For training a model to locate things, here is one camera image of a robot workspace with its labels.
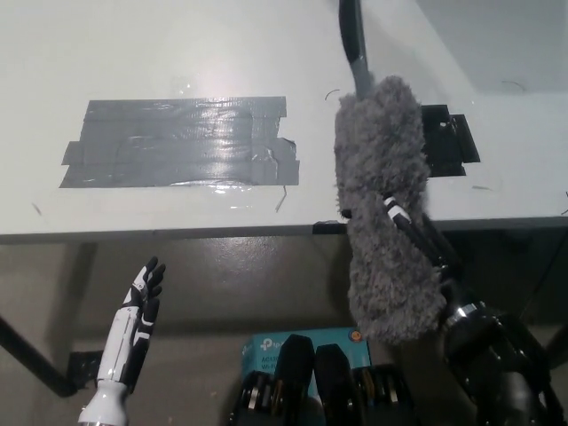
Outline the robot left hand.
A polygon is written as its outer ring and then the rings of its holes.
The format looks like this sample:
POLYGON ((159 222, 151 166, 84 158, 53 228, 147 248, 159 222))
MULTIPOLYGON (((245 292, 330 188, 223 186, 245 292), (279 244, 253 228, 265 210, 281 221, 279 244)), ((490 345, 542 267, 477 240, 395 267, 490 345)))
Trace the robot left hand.
POLYGON ((116 311, 99 364, 97 383, 121 383, 134 391, 160 309, 165 265, 152 257, 129 286, 116 311))

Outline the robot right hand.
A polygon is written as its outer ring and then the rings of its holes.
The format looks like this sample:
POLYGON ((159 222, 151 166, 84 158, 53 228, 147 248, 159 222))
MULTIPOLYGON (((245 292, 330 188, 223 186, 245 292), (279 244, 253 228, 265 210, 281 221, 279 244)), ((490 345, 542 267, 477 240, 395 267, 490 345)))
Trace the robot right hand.
POLYGON ((391 222, 440 274, 444 354, 469 398, 479 405, 528 398, 550 407, 554 392, 542 346, 518 319, 486 305, 463 283, 459 257, 426 215, 418 225, 392 194, 383 203, 391 222))

